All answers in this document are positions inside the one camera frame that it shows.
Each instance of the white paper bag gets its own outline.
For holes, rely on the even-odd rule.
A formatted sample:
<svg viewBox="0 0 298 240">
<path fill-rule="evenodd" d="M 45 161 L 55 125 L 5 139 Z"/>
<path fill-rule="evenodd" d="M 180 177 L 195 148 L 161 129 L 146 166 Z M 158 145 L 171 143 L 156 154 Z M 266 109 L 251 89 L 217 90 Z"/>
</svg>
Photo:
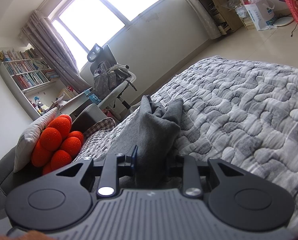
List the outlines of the white paper bag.
<svg viewBox="0 0 298 240">
<path fill-rule="evenodd" d="M 276 21 L 276 16 L 273 12 L 274 3 L 270 0 L 261 0 L 260 2 L 245 4 L 244 6 L 258 31 L 269 29 L 269 26 Z"/>
</svg>

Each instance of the folded gray garment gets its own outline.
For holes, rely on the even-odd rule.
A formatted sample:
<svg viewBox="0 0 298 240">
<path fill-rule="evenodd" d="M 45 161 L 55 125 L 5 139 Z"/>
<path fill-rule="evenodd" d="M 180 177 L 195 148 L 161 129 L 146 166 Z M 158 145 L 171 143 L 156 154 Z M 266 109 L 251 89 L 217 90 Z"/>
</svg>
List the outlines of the folded gray garment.
<svg viewBox="0 0 298 240">
<path fill-rule="evenodd" d="M 120 187 L 154 188 L 158 185 L 165 174 L 166 156 L 180 131 L 183 103 L 182 99 L 176 99 L 164 108 L 160 102 L 152 102 L 150 96 L 142 97 L 140 109 L 106 154 L 126 154 L 138 145 L 136 175 L 122 177 Z"/>
</svg>

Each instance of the gray quilted bedspread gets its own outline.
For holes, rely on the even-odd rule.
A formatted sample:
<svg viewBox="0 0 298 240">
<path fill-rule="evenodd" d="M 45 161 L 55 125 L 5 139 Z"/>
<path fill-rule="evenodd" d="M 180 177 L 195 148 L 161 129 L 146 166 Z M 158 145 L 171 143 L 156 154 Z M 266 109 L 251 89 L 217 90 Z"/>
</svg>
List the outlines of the gray quilted bedspread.
<svg viewBox="0 0 298 240">
<path fill-rule="evenodd" d="M 179 154 L 221 158 L 284 187 L 296 203 L 289 228 L 298 232 L 298 69 L 211 57 L 152 95 L 164 106 L 176 98 L 184 100 Z M 87 154 L 104 154 L 133 116 L 95 134 Z"/>
</svg>

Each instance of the curtain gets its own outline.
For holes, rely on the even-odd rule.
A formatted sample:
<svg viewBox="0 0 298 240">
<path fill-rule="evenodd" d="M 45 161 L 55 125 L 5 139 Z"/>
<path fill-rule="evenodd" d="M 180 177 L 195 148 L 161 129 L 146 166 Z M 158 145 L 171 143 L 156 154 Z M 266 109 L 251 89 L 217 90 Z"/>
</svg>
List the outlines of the curtain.
<svg viewBox="0 0 298 240">
<path fill-rule="evenodd" d="M 221 33 L 215 24 L 213 18 L 207 12 L 207 10 L 203 7 L 199 0 L 186 0 L 191 7 L 197 13 L 200 21 L 203 23 L 204 28 L 206 29 L 210 39 L 216 39 L 221 36 Z"/>
<path fill-rule="evenodd" d="M 65 86 L 72 86 L 78 94 L 90 87 L 80 76 L 75 58 L 48 17 L 34 11 L 22 32 L 35 52 L 56 70 Z"/>
</svg>

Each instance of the white pillow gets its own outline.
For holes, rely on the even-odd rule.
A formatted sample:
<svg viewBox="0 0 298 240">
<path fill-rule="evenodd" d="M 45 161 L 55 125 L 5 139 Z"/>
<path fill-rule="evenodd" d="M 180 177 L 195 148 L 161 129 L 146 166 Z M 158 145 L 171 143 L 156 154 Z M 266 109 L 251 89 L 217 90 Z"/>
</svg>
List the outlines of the white pillow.
<svg viewBox="0 0 298 240">
<path fill-rule="evenodd" d="M 40 134 L 45 126 L 55 119 L 57 108 L 48 111 L 37 120 L 33 121 L 19 137 L 15 150 L 14 172 L 20 171 L 30 162 L 31 152 L 39 140 Z"/>
</svg>

